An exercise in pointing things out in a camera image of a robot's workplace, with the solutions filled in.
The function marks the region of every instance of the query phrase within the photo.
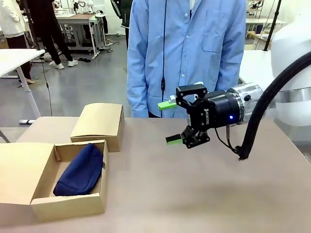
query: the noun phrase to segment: white jacket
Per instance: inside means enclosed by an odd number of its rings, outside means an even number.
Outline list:
[[[0,0],[0,27],[8,36],[27,31],[28,26],[15,0]]]

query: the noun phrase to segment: shirt pocket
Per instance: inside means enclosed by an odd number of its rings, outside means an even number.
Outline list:
[[[208,10],[206,13],[202,49],[209,52],[221,52],[225,36],[226,19],[219,10]]]

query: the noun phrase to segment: black tripod pole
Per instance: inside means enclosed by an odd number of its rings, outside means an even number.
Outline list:
[[[269,32],[269,36],[268,36],[268,39],[267,39],[267,42],[266,42],[266,46],[264,47],[264,50],[263,50],[265,52],[268,51],[268,47],[269,47],[269,44],[270,44],[270,41],[271,41],[272,33],[273,33],[273,30],[274,30],[274,27],[276,26],[276,20],[277,20],[279,11],[280,11],[281,2],[282,2],[282,0],[278,0],[278,4],[277,4],[277,7],[276,7],[276,12],[274,14],[274,19],[273,19],[273,22],[272,22],[272,25],[271,25],[271,30]]]
[[[37,50],[40,50],[40,46],[39,46],[37,37],[35,35],[35,27],[34,27],[32,19],[31,19],[29,8],[28,8],[28,5],[27,5],[27,0],[22,0],[22,1],[23,1],[23,4],[24,4],[24,8],[26,10],[26,16],[28,18],[28,24],[29,24],[29,27],[30,27],[30,31],[31,31],[31,34],[33,35],[33,39],[34,39],[34,43],[35,43],[35,48]]]

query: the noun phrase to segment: box lid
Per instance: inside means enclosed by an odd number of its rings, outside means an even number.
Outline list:
[[[32,201],[54,144],[0,143],[0,203]]]
[[[121,104],[92,103],[86,105],[70,137],[117,136],[121,113]]]

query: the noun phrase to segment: person in black clothes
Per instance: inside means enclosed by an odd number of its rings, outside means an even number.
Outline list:
[[[130,27],[130,15],[133,0],[111,0],[112,7],[117,16],[122,19],[122,27],[125,28],[126,47],[128,48],[128,35]]]
[[[41,37],[44,47],[53,59],[50,66],[56,69],[64,69],[54,46],[55,42],[67,58],[68,66],[73,67],[78,64],[78,61],[72,58],[68,46],[65,43],[54,13],[53,2],[54,0],[27,0],[35,31]]]

